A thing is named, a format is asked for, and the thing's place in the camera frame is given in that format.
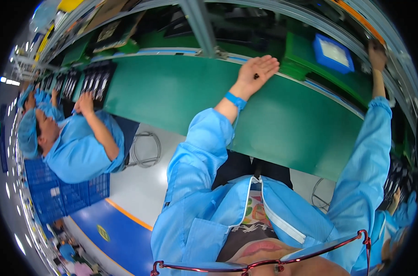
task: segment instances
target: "elastic cuff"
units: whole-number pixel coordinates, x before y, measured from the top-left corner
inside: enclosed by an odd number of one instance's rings
[[[377,106],[385,109],[388,112],[390,119],[393,118],[393,112],[391,111],[388,100],[385,97],[377,96],[368,103],[369,109]]]

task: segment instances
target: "blue hair net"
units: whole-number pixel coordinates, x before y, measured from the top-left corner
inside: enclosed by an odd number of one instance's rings
[[[31,159],[38,156],[36,133],[36,109],[31,109],[23,116],[17,129],[19,149],[25,158]]]
[[[23,106],[24,106],[24,103],[25,103],[25,101],[27,100],[28,95],[30,95],[30,92],[31,92],[31,91],[33,91],[33,85],[32,85],[32,84],[28,85],[27,90],[25,90],[25,91],[22,93],[22,95],[20,96],[19,101],[18,101],[18,103],[17,103],[19,107],[23,107]]]

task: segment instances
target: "mouth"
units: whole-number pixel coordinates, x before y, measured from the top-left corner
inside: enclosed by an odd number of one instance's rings
[[[258,251],[273,252],[281,249],[283,249],[282,246],[279,246],[272,241],[259,241],[246,247],[244,252],[241,254],[241,257],[251,256]]]

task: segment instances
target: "black pants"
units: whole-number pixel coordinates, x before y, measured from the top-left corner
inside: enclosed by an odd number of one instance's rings
[[[281,181],[293,190],[289,168],[258,158],[254,158],[253,162],[250,162],[250,157],[248,155],[238,152],[227,151],[227,155],[227,161],[221,165],[216,172],[216,177],[212,184],[212,190],[218,186],[226,184],[229,180],[248,174],[254,174],[256,176],[262,175]]]

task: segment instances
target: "hand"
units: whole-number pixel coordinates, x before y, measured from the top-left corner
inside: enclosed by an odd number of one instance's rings
[[[373,70],[383,71],[387,63],[387,55],[384,46],[378,40],[370,40],[368,43],[368,56]]]
[[[56,98],[57,94],[59,94],[59,92],[57,92],[57,90],[53,89],[53,91],[51,92],[51,97]]]
[[[238,79],[229,91],[248,101],[278,70],[278,60],[270,55],[249,59],[239,69]]]
[[[94,113],[94,105],[92,102],[92,92],[84,92],[82,95],[80,95],[79,100],[74,105],[74,110],[79,110],[80,113],[83,114],[83,116],[87,116],[91,113]]]
[[[400,200],[400,188],[397,187],[396,192],[393,195],[393,203],[398,205],[399,204],[399,200]]]

